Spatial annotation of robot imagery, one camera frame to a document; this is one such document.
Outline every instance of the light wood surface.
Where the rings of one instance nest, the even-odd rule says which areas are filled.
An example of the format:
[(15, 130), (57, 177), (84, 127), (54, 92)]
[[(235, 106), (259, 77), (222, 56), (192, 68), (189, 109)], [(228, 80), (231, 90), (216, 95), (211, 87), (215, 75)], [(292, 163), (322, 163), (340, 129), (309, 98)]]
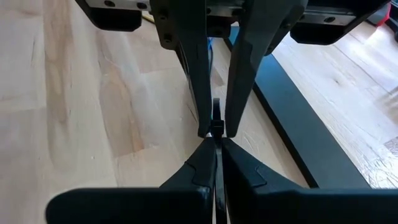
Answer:
[[(105, 32), (74, 1), (1, 0), (0, 30), (0, 223), (44, 223), (46, 203), (77, 187), (159, 186), (199, 145), (185, 75), (152, 24)], [(286, 37), (274, 52), (374, 187), (398, 185), (397, 54), (385, 27), (367, 25), (329, 47)], [(222, 40), (214, 56), (223, 102)], [(253, 94), (234, 140), (306, 186)]]

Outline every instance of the screw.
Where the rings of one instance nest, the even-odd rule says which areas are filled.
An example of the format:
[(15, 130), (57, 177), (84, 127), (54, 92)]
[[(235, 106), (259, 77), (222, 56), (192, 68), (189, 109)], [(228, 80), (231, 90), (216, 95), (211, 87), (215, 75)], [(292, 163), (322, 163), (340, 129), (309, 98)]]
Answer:
[(105, 6), (108, 6), (108, 7), (114, 7), (115, 6), (115, 4), (112, 1), (109, 1), (109, 0), (104, 1), (104, 4), (105, 4)]

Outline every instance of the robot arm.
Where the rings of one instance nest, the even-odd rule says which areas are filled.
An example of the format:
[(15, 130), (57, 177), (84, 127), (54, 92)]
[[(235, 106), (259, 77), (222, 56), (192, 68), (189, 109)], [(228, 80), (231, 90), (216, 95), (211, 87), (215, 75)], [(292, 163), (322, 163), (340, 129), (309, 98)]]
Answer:
[(235, 137), (256, 73), (290, 31), (298, 43), (328, 45), (364, 21), (386, 0), (76, 0), (104, 30), (134, 31), (142, 11), (155, 20), (160, 44), (174, 50), (187, 76), (202, 138), (210, 131), (211, 91), (208, 37), (240, 31), (232, 50), (226, 97), (226, 135)]

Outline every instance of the cable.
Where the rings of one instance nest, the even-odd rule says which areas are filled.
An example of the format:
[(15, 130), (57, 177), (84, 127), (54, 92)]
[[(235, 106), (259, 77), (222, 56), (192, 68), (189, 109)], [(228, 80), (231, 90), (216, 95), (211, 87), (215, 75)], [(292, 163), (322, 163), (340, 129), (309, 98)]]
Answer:
[[(142, 15), (142, 18), (146, 21), (150, 22), (151, 24), (155, 24), (155, 20), (152, 16)], [(211, 75), (211, 69), (213, 68), (213, 47), (211, 43), (213, 42), (213, 38), (208, 38), (208, 51), (209, 51), (209, 75)]]

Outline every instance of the wood grain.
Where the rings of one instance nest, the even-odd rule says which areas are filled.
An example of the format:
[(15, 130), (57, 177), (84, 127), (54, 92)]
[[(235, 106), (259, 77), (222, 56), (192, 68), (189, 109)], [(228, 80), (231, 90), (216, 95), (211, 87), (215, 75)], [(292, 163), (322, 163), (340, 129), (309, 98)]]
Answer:
[(361, 24), (331, 46), (286, 37), (274, 52), (372, 187), (398, 186), (398, 161), (385, 146), (398, 135), (388, 109), (398, 85), (392, 39), (385, 26)]
[[(159, 186), (201, 142), (183, 70), (152, 24), (106, 32), (73, 1), (3, 0), (0, 29), (1, 223), (44, 223), (47, 202), (77, 187)], [(275, 51), (374, 187), (397, 180), (389, 47), (385, 27), (361, 25), (333, 46), (287, 37)], [(224, 102), (230, 52), (218, 39), (213, 48), (212, 92)], [(254, 94), (234, 140), (307, 186)]]

